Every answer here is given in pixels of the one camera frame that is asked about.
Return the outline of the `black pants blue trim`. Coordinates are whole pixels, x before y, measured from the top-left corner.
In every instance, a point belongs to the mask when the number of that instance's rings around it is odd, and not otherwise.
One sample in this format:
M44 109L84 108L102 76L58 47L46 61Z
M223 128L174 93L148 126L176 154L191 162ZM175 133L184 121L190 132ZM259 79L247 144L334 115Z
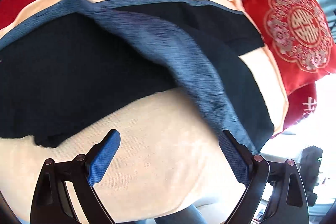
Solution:
M241 55L260 34L211 1L62 0L1 38L1 137L57 147L140 98L181 87L252 152L274 125Z

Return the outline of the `person's jeans legs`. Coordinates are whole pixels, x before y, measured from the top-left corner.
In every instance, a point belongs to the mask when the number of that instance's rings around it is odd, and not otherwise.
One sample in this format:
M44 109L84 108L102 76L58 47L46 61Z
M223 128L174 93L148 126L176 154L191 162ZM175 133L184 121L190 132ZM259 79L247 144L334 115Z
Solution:
M157 224L207 224L200 211L194 205L154 220Z

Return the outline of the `peach seat cushion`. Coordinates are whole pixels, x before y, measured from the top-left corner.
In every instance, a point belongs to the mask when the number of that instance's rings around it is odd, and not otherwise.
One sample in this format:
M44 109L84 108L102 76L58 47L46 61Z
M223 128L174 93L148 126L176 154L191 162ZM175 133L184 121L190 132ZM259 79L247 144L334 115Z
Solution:
M242 12L260 34L262 47L240 58L261 90L274 125L274 135L283 129L288 112L280 69L242 0L234 1L242 8L214 3ZM87 153L112 129L120 133L120 147L94 189L115 221L169 215L207 196L224 196L227 207L234 207L238 201L244 184L238 182L221 150L219 136L222 132L217 134L191 97L183 88L176 87L127 104L57 147L38 145L32 135L1 137L1 193L15 216L29 220L45 160L71 161Z

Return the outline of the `red embroidered pillow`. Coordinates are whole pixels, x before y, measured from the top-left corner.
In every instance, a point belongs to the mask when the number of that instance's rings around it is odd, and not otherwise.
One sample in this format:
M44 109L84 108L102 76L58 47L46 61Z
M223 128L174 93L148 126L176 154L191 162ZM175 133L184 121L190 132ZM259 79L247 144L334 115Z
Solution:
M335 73L335 42L316 0L243 0L273 53L287 94Z

